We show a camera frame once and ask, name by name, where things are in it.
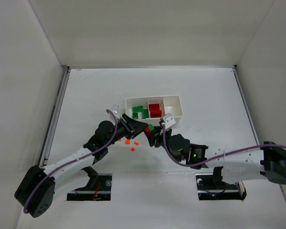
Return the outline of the red sloped lego brick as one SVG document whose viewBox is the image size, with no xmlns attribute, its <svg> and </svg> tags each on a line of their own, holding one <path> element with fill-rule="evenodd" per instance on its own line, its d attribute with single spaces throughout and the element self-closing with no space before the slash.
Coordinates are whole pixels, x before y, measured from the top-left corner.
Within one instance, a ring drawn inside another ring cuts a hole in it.
<svg viewBox="0 0 286 229">
<path fill-rule="evenodd" d="M 146 128 L 144 129 L 144 132 L 148 132 L 148 133 L 150 133 L 150 132 L 151 132 L 151 130 L 150 130 L 150 128 L 149 128 L 149 127 L 146 127 Z"/>
</svg>

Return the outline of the green square lego brick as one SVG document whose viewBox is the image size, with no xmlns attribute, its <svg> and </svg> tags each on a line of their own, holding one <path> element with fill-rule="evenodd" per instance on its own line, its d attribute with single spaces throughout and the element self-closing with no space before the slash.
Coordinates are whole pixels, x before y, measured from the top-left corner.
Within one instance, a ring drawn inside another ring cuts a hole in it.
<svg viewBox="0 0 286 229">
<path fill-rule="evenodd" d="M 148 127 L 149 127 L 150 130 L 154 130 L 154 126 L 152 124 L 149 124 Z"/>
</svg>

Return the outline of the green lego pieces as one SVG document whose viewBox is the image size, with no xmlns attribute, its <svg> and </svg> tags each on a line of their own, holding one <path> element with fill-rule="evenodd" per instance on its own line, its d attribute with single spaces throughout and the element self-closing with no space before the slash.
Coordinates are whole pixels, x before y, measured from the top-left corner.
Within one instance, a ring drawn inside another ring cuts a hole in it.
<svg viewBox="0 0 286 229">
<path fill-rule="evenodd" d="M 144 109 L 142 112 L 139 113 L 132 112 L 132 118 L 135 120 L 149 118 L 149 112 L 147 109 Z"/>
</svg>

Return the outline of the red lego block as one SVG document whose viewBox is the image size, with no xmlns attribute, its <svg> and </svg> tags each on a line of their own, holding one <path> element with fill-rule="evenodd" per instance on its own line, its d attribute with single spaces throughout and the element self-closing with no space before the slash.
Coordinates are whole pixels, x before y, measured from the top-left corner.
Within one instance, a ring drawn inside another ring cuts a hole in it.
<svg viewBox="0 0 286 229">
<path fill-rule="evenodd" d="M 150 111 L 160 110 L 160 104 L 149 104 L 148 107 Z"/>
</svg>

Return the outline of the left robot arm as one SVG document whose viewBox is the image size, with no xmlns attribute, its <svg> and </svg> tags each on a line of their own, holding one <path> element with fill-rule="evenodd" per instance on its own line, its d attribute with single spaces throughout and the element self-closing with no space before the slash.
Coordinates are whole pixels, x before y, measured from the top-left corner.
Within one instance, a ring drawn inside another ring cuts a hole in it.
<svg viewBox="0 0 286 229">
<path fill-rule="evenodd" d="M 33 218 L 41 216 L 51 206 L 58 185 L 79 170 L 102 160 L 108 147 L 121 138 L 132 139 L 147 127 L 147 123 L 125 114 L 120 119 L 114 118 L 114 122 L 102 121 L 88 142 L 72 155 L 51 165 L 30 167 L 14 194 L 23 206 L 23 212 Z"/>
</svg>

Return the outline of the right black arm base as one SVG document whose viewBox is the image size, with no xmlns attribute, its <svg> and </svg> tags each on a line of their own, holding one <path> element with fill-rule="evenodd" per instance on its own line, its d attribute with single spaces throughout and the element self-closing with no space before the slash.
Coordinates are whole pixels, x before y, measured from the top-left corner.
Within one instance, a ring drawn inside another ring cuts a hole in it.
<svg viewBox="0 0 286 229">
<path fill-rule="evenodd" d="M 212 173 L 196 174 L 199 200 L 245 200 L 247 191 L 243 182 L 228 184 L 223 181 L 223 167 L 216 167 Z"/>
</svg>

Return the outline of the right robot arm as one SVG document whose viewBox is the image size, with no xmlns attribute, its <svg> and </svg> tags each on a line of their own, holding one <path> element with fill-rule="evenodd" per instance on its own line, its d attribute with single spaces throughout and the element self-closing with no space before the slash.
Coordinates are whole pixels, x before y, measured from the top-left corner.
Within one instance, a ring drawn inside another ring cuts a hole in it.
<svg viewBox="0 0 286 229">
<path fill-rule="evenodd" d="M 234 184 L 244 180 L 266 179 L 286 185 L 286 146 L 265 141 L 231 152 L 210 151 L 206 145 L 192 144 L 181 134 L 173 135 L 162 127 L 147 127 L 143 131 L 151 147 L 163 147 L 170 159 L 182 167 L 210 168 L 213 182 Z"/>
</svg>

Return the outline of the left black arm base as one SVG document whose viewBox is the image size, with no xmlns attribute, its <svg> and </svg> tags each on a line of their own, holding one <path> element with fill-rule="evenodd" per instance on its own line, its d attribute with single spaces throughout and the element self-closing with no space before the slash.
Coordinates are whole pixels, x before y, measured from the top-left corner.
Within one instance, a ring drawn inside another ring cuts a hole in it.
<svg viewBox="0 0 286 229">
<path fill-rule="evenodd" d="M 110 201 L 112 189 L 112 174 L 98 173 L 92 167 L 81 170 L 84 174 L 83 185 L 67 194 L 67 201 Z"/>
</svg>

